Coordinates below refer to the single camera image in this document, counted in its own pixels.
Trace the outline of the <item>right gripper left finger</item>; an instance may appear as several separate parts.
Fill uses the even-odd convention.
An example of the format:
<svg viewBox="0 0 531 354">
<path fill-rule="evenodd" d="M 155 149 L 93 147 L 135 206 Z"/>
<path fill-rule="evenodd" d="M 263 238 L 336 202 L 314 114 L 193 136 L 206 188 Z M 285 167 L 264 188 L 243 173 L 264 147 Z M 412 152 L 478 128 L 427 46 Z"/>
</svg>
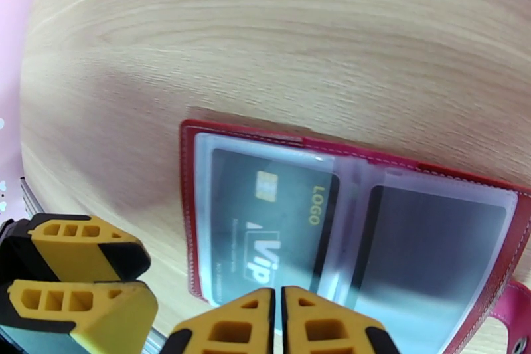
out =
<svg viewBox="0 0 531 354">
<path fill-rule="evenodd" d="M 175 326 L 162 353 L 273 353 L 275 290 L 260 288 Z"/>
</svg>

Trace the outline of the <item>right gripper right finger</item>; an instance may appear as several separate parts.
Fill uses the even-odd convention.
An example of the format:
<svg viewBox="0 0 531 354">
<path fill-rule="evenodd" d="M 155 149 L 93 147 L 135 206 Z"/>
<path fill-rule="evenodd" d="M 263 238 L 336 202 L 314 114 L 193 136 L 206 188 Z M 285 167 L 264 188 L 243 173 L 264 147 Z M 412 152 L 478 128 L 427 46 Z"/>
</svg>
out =
<svg viewBox="0 0 531 354">
<path fill-rule="evenodd" d="M 398 353 L 377 320 L 297 286 L 281 289 L 284 353 Z"/>
</svg>

